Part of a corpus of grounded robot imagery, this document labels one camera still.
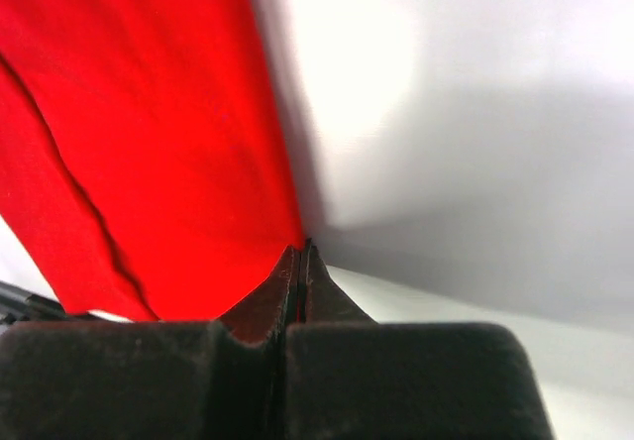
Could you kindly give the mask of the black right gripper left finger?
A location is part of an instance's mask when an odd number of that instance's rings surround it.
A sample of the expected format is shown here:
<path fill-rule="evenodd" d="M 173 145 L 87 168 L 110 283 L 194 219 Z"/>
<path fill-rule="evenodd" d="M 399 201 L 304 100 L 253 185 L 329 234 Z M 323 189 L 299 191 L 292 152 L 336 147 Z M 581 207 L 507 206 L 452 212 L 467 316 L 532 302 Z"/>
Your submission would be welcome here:
<path fill-rule="evenodd" d="M 1 336 L 5 439 L 274 439 L 300 255 L 199 322 L 23 321 Z"/>

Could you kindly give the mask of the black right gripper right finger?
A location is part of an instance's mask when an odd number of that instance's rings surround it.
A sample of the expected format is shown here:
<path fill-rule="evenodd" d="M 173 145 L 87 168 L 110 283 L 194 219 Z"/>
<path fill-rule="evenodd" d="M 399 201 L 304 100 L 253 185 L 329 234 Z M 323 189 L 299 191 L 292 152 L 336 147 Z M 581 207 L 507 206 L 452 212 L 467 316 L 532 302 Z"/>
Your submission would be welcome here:
<path fill-rule="evenodd" d="M 380 323 L 307 243 L 285 334 L 289 439 L 550 439 L 529 358 L 486 322 Z"/>

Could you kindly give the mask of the red t-shirt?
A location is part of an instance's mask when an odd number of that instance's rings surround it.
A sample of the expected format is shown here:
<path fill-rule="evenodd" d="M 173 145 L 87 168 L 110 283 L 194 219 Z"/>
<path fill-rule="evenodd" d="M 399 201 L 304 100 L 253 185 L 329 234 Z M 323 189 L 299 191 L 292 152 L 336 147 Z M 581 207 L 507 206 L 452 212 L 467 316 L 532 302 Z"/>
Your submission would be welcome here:
<path fill-rule="evenodd" d="M 1 0 L 1 215 L 73 313 L 253 291 L 304 236 L 251 0 Z"/>

